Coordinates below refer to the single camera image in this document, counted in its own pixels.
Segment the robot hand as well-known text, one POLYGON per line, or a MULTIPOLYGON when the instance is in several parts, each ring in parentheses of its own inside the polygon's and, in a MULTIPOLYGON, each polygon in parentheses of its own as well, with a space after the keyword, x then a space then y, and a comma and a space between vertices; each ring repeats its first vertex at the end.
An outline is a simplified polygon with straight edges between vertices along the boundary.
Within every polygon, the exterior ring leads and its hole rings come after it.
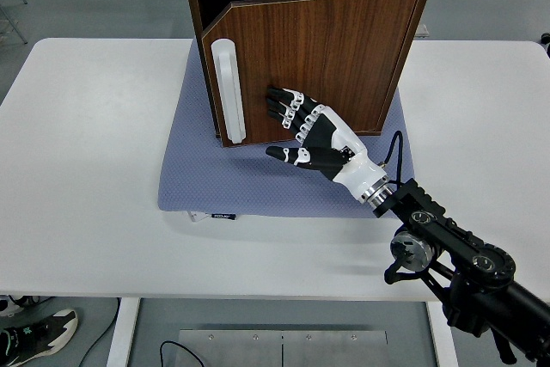
POLYGON ((382 167, 372 162, 358 135, 332 108, 292 89, 267 89, 268 114, 295 136, 298 148, 269 146, 266 154, 299 168, 320 171, 372 208, 393 191, 382 167))

